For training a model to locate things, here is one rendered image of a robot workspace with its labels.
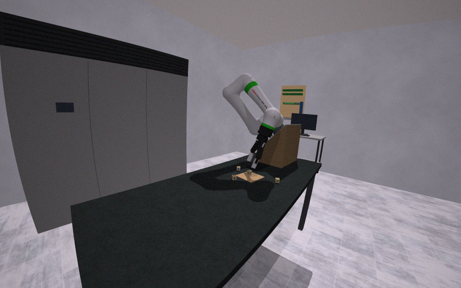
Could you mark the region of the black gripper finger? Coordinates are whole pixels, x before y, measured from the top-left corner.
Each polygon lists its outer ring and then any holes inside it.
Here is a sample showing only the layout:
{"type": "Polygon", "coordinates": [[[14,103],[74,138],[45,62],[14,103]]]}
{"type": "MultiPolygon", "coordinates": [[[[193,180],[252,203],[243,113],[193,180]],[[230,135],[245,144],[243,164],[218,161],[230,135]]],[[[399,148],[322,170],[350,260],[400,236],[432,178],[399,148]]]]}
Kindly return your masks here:
{"type": "Polygon", "coordinates": [[[251,158],[253,157],[255,151],[257,150],[257,148],[256,148],[257,142],[258,142],[258,140],[256,140],[255,144],[251,148],[250,155],[248,156],[248,159],[247,159],[248,162],[251,161],[251,158]]]}
{"type": "Polygon", "coordinates": [[[262,157],[262,154],[263,154],[263,150],[264,150],[264,144],[261,144],[260,145],[260,148],[259,148],[259,143],[257,143],[257,154],[256,154],[256,157],[255,157],[255,160],[253,162],[253,164],[251,165],[252,168],[255,168],[259,162],[259,159],[261,159],[262,157]]]}

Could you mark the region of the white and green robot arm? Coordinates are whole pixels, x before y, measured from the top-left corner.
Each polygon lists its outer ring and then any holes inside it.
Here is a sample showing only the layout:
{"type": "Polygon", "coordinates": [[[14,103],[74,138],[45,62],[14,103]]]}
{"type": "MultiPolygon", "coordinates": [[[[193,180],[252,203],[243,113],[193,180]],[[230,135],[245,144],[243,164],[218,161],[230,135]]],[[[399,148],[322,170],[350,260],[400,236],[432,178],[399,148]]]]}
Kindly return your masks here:
{"type": "Polygon", "coordinates": [[[253,77],[248,73],[243,73],[235,81],[228,84],[223,91],[223,97],[241,116],[248,130],[252,135],[262,135],[266,138],[271,138],[283,128],[284,118],[279,110],[274,108],[267,97],[264,95],[261,88],[258,86],[253,77]],[[263,111],[263,115],[255,118],[248,107],[243,102],[240,93],[245,90],[248,96],[259,106],[263,111]]]}

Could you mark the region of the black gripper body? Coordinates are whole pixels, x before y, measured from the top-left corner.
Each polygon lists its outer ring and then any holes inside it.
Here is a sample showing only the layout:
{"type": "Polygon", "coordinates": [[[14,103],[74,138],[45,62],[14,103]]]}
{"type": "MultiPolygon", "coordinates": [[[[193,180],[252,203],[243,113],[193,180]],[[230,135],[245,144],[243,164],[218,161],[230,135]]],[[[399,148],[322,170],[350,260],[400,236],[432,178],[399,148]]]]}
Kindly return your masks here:
{"type": "Polygon", "coordinates": [[[258,143],[259,143],[259,148],[260,148],[261,144],[267,143],[267,141],[268,141],[268,138],[266,138],[265,136],[259,135],[259,134],[257,136],[257,139],[258,139],[258,143]]]}

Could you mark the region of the tan flat square mat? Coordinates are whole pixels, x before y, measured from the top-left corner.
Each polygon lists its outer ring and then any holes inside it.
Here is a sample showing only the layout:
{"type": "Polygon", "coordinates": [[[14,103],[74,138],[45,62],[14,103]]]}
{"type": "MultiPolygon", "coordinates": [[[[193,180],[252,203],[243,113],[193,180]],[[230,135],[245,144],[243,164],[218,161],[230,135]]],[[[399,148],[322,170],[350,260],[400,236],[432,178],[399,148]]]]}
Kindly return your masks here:
{"type": "Polygon", "coordinates": [[[251,172],[251,175],[248,175],[247,172],[244,172],[244,173],[238,174],[236,176],[238,178],[244,179],[245,181],[250,182],[250,183],[264,178],[263,176],[255,174],[254,172],[251,172]]]}

